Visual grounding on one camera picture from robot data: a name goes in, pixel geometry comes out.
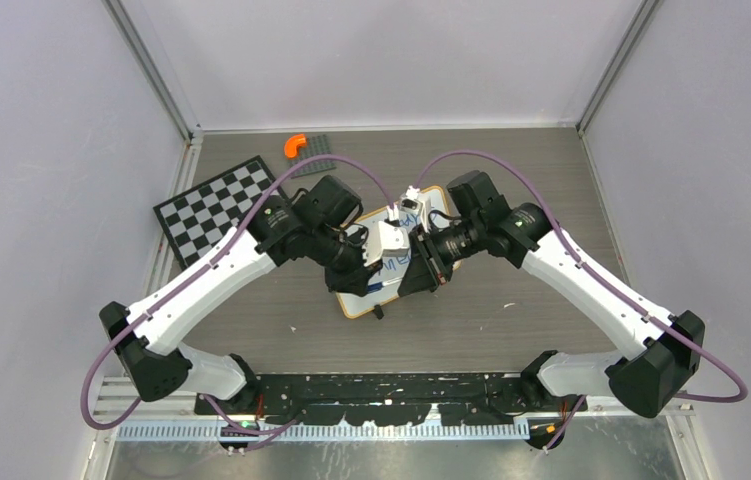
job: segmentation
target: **whiteboard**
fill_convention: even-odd
[[[426,188],[422,191],[421,197],[423,200],[425,198],[431,199],[431,208],[451,215],[449,205],[446,202],[446,195],[442,188],[437,186]],[[356,223],[369,228],[371,231],[376,222],[386,219],[387,209],[385,207],[360,217]],[[401,212],[399,220],[401,226],[407,230],[411,230],[419,224],[418,216],[405,212]],[[448,221],[442,217],[434,216],[434,225],[445,228],[448,226]],[[409,263],[410,252],[398,258],[385,258],[381,271],[369,280],[369,285],[379,282],[389,283],[377,292],[372,292],[365,297],[358,297],[350,293],[338,293],[337,299],[340,301],[340,308],[343,309],[343,314],[348,318],[357,318],[371,312],[375,308],[375,305],[384,305],[399,298],[399,285],[401,285],[401,278],[404,277]],[[457,269],[459,266],[460,261],[455,262],[454,268]]]

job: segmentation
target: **orange curved block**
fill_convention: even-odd
[[[293,135],[287,140],[287,143],[284,144],[284,155],[290,159],[295,158],[298,156],[298,149],[306,146],[307,138],[304,137],[303,133]]]

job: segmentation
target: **checkerboard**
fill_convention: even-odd
[[[154,207],[181,268],[213,248],[274,181],[257,156]],[[287,198],[280,189],[275,194]]]

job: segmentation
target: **gray table surface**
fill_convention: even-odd
[[[289,168],[283,145],[291,134],[208,135],[194,182],[202,182],[254,155],[276,177]],[[477,129],[332,132],[333,153],[374,170],[400,195],[422,167],[448,150],[471,148],[504,158],[530,178],[561,224],[598,262],[620,266],[587,157],[574,129]],[[423,182],[445,186],[472,169],[487,171],[511,206],[531,201],[521,184],[497,165],[471,157],[442,162]],[[383,207],[377,187],[345,165],[330,172],[362,198],[366,211]],[[318,176],[284,185],[292,194]],[[541,281],[485,254],[464,262],[452,282],[384,307],[386,317],[345,318],[328,293],[318,265],[288,262],[247,285],[186,338],[196,348],[242,355],[257,372],[518,371],[539,353],[607,351],[610,341],[563,297]]]

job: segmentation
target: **white wall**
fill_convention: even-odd
[[[224,130],[574,123],[640,0],[128,3]]]
[[[707,319],[748,382],[697,405],[727,479],[751,478],[751,2],[664,2],[588,130],[634,283]],[[703,367],[691,391],[732,393]]]
[[[97,312],[140,294],[182,152],[99,0],[0,1],[0,478],[79,478]]]

